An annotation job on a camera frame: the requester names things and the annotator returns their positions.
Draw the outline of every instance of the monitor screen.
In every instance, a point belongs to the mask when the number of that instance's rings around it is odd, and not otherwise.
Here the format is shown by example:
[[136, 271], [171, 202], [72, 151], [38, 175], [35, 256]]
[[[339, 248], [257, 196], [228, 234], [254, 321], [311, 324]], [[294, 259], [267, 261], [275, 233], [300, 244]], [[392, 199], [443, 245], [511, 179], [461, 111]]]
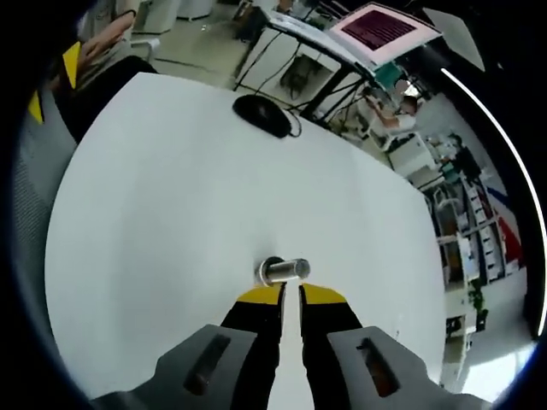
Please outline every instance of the monitor screen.
[[331, 34], [373, 70], [441, 36], [423, 21], [376, 3], [344, 17]]

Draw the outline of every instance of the office chair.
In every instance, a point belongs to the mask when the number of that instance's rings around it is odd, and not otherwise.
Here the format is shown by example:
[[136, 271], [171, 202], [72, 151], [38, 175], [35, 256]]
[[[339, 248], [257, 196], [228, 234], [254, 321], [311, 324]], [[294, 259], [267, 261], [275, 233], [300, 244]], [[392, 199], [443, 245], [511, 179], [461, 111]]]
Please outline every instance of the office chair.
[[29, 113], [20, 131], [13, 167], [11, 252], [21, 293], [37, 325], [51, 334], [44, 285], [45, 245], [51, 210], [76, 143], [62, 121], [53, 95], [40, 92], [44, 124]]

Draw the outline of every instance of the desk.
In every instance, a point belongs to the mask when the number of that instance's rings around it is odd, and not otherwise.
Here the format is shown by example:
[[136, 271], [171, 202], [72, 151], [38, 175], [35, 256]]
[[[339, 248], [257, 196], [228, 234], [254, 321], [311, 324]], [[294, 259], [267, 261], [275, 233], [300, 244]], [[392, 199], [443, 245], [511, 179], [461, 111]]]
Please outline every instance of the desk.
[[[89, 397], [129, 390], [157, 359], [219, 324], [270, 255], [309, 260], [363, 325], [418, 354], [439, 380], [444, 286], [422, 194], [302, 120], [272, 138], [232, 111], [238, 94], [138, 74], [76, 150], [50, 220], [45, 288], [68, 371]], [[296, 283], [269, 408], [313, 408]]]
[[[365, 74], [372, 77], [372, 74], [364, 68], [367, 65], [366, 62], [360, 61], [326, 32], [272, 10], [262, 9], [262, 11], [268, 19], [267, 28], [243, 65], [236, 89], [239, 85], [251, 90], [261, 87], [261, 92], [264, 94], [287, 105], [298, 105], [319, 96], [322, 91], [326, 93], [323, 98], [327, 97], [334, 91], [331, 86], [349, 85]], [[279, 82], [289, 69], [291, 59], [301, 56], [307, 56], [311, 61], [315, 61], [321, 69], [308, 78], [308, 84], [302, 94], [292, 99], [289, 91], [281, 87]], [[273, 77], [263, 84], [263, 81], [271, 75]], [[330, 96], [328, 101], [321, 101], [321, 111], [325, 112], [338, 103], [342, 95]], [[309, 108], [309, 114], [317, 108], [316, 106]]]

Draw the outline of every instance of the mouse cable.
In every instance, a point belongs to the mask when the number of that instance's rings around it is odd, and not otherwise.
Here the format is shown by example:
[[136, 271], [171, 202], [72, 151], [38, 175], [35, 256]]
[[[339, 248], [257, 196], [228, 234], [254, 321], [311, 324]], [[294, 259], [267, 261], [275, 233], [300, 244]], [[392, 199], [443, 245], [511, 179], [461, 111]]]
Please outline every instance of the mouse cable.
[[264, 46], [264, 48], [260, 51], [260, 53], [258, 53], [258, 56], [256, 56], [255, 60], [250, 64], [250, 66], [245, 70], [245, 72], [243, 73], [243, 75], [241, 76], [240, 80], [236, 83], [236, 85], [233, 87], [233, 90], [236, 91], [239, 86], [241, 85], [241, 83], [243, 82], [243, 80], [245, 79], [245, 77], [247, 77], [247, 74], [249, 73], [249, 71], [259, 62], [259, 60], [262, 58], [262, 56], [264, 56], [264, 53], [266, 52], [266, 50], [268, 50], [268, 47], [270, 45], [272, 45], [272, 43], [278, 39], [278, 37], [283, 34], [282, 32], [278, 32], [275, 36], [273, 36], [273, 38], [268, 42], [268, 44], [266, 44]]
[[300, 137], [300, 136], [302, 135], [302, 122], [301, 122], [300, 119], [299, 119], [294, 113], [292, 113], [291, 111], [286, 110], [285, 112], [286, 112], [286, 113], [289, 113], [289, 114], [292, 116], [292, 118], [294, 118], [294, 119], [297, 121], [297, 123], [298, 123], [298, 132], [297, 132], [296, 134], [293, 134], [293, 133], [291, 132], [289, 135], [290, 135], [291, 137], [294, 137], [294, 138]]
[[266, 85], [266, 83], [272, 79], [273, 77], [275, 77], [277, 74], [281, 73], [281, 71], [283, 71], [283, 69], [285, 67], [287, 67], [289, 64], [291, 64], [292, 60], [294, 60], [294, 57], [297, 56], [298, 54], [298, 51], [300, 50], [300, 46], [302, 45], [302, 43], [298, 43], [298, 46], [297, 46], [297, 49], [294, 50], [294, 53], [292, 53], [292, 56], [286, 61], [285, 64], [283, 64], [279, 70], [277, 70], [275, 73], [273, 73], [272, 75], [270, 75], [267, 79], [265, 79], [264, 81], [262, 81], [262, 84], [260, 84], [260, 86], [258, 87], [258, 89], [255, 91], [255, 95], [258, 94], [261, 90], [261, 88]]

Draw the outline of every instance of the floor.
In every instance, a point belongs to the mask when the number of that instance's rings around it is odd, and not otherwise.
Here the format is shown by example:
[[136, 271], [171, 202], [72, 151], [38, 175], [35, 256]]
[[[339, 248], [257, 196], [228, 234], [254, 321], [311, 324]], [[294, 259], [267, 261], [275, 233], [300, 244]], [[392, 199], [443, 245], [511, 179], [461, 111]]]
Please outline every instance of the floor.
[[[248, 44], [233, 38], [235, 10], [236, 6], [217, 4], [209, 17], [194, 21], [177, 19], [172, 30], [159, 36], [161, 46], [153, 63], [155, 69], [174, 77], [231, 89], [238, 67], [248, 52]], [[348, 141], [391, 167], [387, 156], [373, 142]]]

